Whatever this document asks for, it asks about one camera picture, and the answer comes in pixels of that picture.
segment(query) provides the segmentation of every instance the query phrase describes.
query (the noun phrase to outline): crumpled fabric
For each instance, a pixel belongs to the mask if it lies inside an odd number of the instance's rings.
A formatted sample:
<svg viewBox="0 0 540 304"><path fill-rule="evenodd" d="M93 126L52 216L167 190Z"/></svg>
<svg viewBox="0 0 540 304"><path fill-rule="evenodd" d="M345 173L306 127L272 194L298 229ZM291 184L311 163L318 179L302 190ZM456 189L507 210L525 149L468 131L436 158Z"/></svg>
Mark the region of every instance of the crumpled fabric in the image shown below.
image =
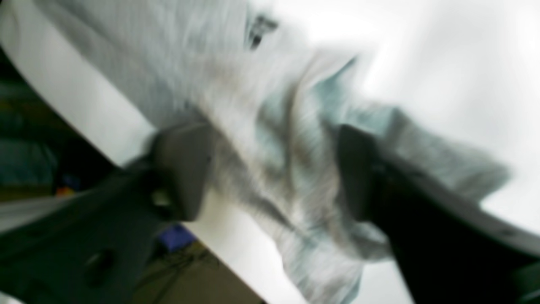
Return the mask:
<svg viewBox="0 0 540 304"><path fill-rule="evenodd" d="M335 161L341 124L471 201L508 177L482 152L356 96L362 54L314 49L242 0L35 2L156 127L210 122L210 187L272 237L310 303L350 303L363 266L391 258L386 236L347 212Z"/></svg>

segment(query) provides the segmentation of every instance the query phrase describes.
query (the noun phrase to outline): gray cloth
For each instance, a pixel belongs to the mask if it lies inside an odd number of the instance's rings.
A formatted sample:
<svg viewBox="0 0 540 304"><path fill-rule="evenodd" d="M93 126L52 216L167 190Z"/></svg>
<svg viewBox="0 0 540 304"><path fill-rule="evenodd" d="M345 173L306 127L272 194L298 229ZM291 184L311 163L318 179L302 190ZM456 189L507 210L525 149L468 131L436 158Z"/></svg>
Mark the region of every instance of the gray cloth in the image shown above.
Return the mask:
<svg viewBox="0 0 540 304"><path fill-rule="evenodd" d="M345 209L334 161L340 124L375 134L473 201L507 178L482 153L355 96L361 55L310 49L241 0L36 3L154 125L212 123L211 186L273 238L311 303L349 303L363 266L390 258L386 237Z"/></svg>

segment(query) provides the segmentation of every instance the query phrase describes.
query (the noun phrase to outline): gray fabric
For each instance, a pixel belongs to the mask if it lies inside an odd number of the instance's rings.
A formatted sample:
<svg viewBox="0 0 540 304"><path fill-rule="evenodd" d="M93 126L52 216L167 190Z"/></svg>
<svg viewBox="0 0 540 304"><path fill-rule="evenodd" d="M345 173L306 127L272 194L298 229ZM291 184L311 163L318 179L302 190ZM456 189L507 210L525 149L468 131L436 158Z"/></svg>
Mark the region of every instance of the gray fabric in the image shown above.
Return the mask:
<svg viewBox="0 0 540 304"><path fill-rule="evenodd" d="M390 258L386 237L345 210L334 161L340 124L377 135L473 201L507 178L482 153L352 94L361 55L312 50L284 22L261 27L241 0L36 3L153 124L213 124L212 186L274 239L311 303L349 303L363 266Z"/></svg>

